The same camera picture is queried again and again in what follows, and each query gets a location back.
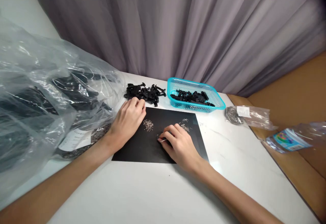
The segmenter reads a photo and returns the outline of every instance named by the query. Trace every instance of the grey curtain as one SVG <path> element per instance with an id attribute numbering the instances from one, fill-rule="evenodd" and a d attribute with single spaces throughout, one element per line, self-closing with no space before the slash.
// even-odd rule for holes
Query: grey curtain
<path id="1" fill-rule="evenodd" d="M 60 36 L 129 73 L 249 96 L 325 50 L 321 0 L 39 0 Z"/>

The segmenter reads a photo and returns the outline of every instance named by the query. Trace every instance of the cardboard box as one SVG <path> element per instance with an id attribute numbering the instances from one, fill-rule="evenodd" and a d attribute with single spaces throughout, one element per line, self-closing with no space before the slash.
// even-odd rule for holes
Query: cardboard box
<path id="1" fill-rule="evenodd" d="M 326 223 L 326 143 L 281 154 L 263 142 L 285 128 L 326 120 L 326 52 L 248 98 L 228 96 L 234 105 L 271 110 L 277 131 L 251 129 L 318 219 Z"/>

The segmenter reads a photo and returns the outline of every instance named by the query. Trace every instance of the bag of black parts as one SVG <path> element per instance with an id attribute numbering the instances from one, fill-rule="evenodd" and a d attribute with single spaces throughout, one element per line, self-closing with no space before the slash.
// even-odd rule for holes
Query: bag of black parts
<path id="1" fill-rule="evenodd" d="M 67 41 L 0 18 L 1 201 L 45 165 L 69 132 L 108 127 L 123 96 L 121 77 Z"/>

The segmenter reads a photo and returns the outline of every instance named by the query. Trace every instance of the black paper sheet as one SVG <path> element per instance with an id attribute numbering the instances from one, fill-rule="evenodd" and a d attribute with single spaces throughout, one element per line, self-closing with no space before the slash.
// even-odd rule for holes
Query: black paper sheet
<path id="1" fill-rule="evenodd" d="M 175 163 L 157 141 L 157 137 L 165 127 L 176 123 L 189 128 L 188 133 L 199 155 L 208 161 L 196 114 L 147 107 L 144 120 L 153 123 L 153 130 L 148 132 L 142 123 L 135 135 L 114 154 L 113 161 Z"/>

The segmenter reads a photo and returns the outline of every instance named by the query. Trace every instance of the blue plastic basket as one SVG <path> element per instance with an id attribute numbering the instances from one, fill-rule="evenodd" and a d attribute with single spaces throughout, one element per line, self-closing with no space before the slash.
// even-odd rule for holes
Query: blue plastic basket
<path id="1" fill-rule="evenodd" d="M 215 107 L 208 106 L 208 105 L 201 105 L 197 103 L 190 103 L 190 102 L 184 102 L 184 101 L 178 101 L 171 97 L 171 94 L 178 95 L 177 90 L 183 90 L 183 91 L 190 91 L 193 93 L 194 91 L 206 92 L 209 102 L 214 104 Z M 183 108 L 188 110 L 194 110 L 194 111 L 200 111 L 200 112 L 206 112 L 210 113 L 217 109 L 225 109 L 225 103 L 217 93 L 214 87 L 203 84 L 203 83 L 197 83 L 194 81 L 188 81 L 178 78 L 169 78 L 167 80 L 167 96 L 170 99 L 170 103 L 172 106 L 177 108 Z"/>

